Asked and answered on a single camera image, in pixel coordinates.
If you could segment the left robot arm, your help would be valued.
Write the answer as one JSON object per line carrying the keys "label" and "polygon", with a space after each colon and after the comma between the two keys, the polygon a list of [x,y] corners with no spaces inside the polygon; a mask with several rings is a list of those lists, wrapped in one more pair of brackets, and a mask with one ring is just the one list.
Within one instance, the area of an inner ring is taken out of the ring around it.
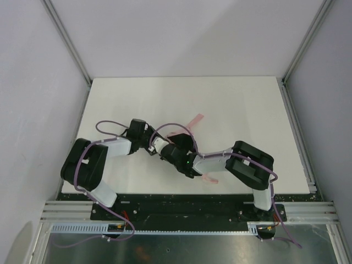
{"label": "left robot arm", "polygon": [[110,137],[96,141],[76,139],[61,168],[60,177],[77,191],[111,208],[116,202],[117,194],[103,180],[106,160],[132,155],[139,149],[145,149],[150,155],[154,155],[156,152],[149,150],[149,140],[158,134],[153,135],[155,129],[140,119],[132,119],[129,126],[121,124],[124,131],[120,135],[100,130],[98,126],[103,122],[98,122],[96,129]]}

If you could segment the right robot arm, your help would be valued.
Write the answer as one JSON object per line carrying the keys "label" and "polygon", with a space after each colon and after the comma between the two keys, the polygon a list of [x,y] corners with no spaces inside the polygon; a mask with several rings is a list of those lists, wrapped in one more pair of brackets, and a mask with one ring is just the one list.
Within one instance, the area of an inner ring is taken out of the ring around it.
{"label": "right robot arm", "polygon": [[188,178],[208,173],[229,172],[252,189],[254,206],[269,211],[272,208],[271,176],[274,176],[274,158],[244,141],[224,151],[199,154],[161,137],[156,137],[151,146],[162,160],[172,164]]}

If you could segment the pink folding umbrella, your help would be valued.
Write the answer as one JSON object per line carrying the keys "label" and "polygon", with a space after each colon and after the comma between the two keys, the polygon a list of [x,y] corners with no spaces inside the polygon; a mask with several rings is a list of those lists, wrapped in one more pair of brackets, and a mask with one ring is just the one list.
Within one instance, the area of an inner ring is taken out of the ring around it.
{"label": "pink folding umbrella", "polygon": [[[193,118],[185,127],[191,132],[193,135],[194,133],[192,132],[192,128],[202,120],[204,116],[202,114],[198,114],[195,118]],[[167,139],[171,141],[171,137],[179,135],[179,134],[189,134],[185,129],[180,128],[176,131],[170,132],[167,134]],[[201,179],[203,182],[207,182],[209,184],[218,184],[218,180],[214,179],[212,177],[209,177],[208,174],[203,174],[201,176]]]}

